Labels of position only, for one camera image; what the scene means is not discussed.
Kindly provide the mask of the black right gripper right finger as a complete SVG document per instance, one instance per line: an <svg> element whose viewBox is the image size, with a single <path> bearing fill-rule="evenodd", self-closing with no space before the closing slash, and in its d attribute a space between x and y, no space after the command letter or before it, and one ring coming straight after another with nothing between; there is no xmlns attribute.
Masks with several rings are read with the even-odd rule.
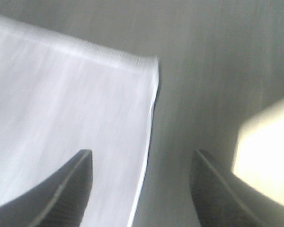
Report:
<svg viewBox="0 0 284 227"><path fill-rule="evenodd" d="M205 150L192 153L189 188L203 227L284 227L284 206L253 189Z"/></svg>

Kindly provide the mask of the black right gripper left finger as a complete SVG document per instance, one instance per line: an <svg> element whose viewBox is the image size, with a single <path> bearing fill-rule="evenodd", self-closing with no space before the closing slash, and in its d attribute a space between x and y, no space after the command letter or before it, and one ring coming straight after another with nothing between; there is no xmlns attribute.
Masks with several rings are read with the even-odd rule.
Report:
<svg viewBox="0 0 284 227"><path fill-rule="evenodd" d="M0 227L78 227L92 184L92 151L83 149L43 182L1 205Z"/></svg>

